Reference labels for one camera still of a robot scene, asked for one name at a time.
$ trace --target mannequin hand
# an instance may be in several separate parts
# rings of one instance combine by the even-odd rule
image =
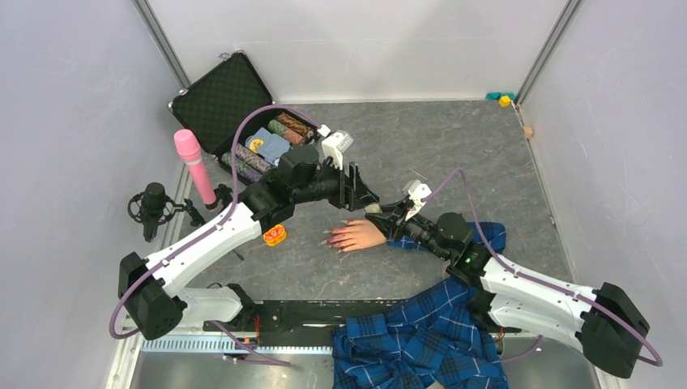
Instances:
[[[322,244],[328,244],[340,253],[368,249],[386,243],[382,232],[367,220],[347,221],[345,227],[325,231],[325,233],[330,233],[331,237]]]

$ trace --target white wall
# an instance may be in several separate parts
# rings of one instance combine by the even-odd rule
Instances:
[[[517,92],[565,0],[149,0],[192,80],[242,49],[277,101]]]
[[[129,1],[0,5],[0,387],[103,387],[125,205],[174,189],[178,90]]]
[[[686,19],[681,0],[584,2],[523,106],[579,280],[623,287],[664,357],[632,388],[684,386]]]

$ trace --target pink microphone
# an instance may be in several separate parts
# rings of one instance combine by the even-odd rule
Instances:
[[[205,169],[205,164],[200,154],[200,143],[198,143],[193,132],[187,129],[177,131],[174,134],[174,144],[177,146],[179,156],[186,162],[186,166],[189,167],[189,173],[191,173],[195,187],[198,188],[200,198],[203,199],[206,207],[216,205],[217,197],[212,189],[210,176],[207,175],[207,169]]]

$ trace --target metal frame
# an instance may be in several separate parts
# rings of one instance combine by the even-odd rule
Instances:
[[[184,67],[181,65],[179,57],[174,53],[172,44],[169,43],[169,39],[167,39],[167,36],[164,34],[164,30],[162,26],[160,26],[160,21],[155,16],[155,12],[152,10],[150,3],[148,0],[133,0],[133,3],[136,9],[139,10],[141,19],[143,19],[143,22],[146,24],[148,31],[151,33],[153,40],[155,40],[157,47],[160,49],[172,73],[174,73],[174,77],[179,82],[179,85],[181,85],[182,88],[188,88],[191,85],[189,76],[186,74],[186,71],[184,71]]]
[[[523,85],[520,87],[518,94],[515,95],[516,108],[519,108],[520,105],[523,104],[527,95],[531,92],[532,87],[541,75],[541,71],[546,66],[546,63],[551,58],[553,50],[558,46],[558,42],[560,42],[563,37],[565,30],[568,28],[568,25],[570,25],[570,21],[575,16],[582,1],[583,0],[568,0],[565,7],[563,7],[563,12],[558,16],[556,24],[553,25],[553,30],[548,34],[548,38],[546,38],[544,42],[544,47],[541,48],[535,63],[532,64],[532,68],[529,73],[527,73],[525,81],[523,81]]]
[[[599,386],[601,387],[601,389],[627,388],[627,385],[625,385],[625,380],[620,379],[614,375],[610,375],[605,371],[599,369],[598,367],[595,367],[594,370],[596,372],[596,377],[599,379]]]
[[[105,389],[129,389],[134,379],[136,362],[139,359],[143,341],[141,335],[136,335],[119,342]]]

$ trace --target black suitcase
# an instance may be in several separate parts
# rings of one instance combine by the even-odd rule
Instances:
[[[203,150],[217,157],[222,169],[231,173],[231,167],[221,157],[231,151],[238,126],[256,109],[275,102],[245,53],[237,51],[220,57],[223,61],[219,65],[188,89],[181,90],[168,108],[184,128],[194,132]],[[270,109],[256,115],[241,132],[239,143],[244,145],[260,127],[267,128],[267,123],[282,112],[282,109]],[[288,115],[312,127],[312,136],[305,138],[306,144],[319,139],[313,123],[291,112]],[[250,184],[240,174],[238,177],[243,184]]]

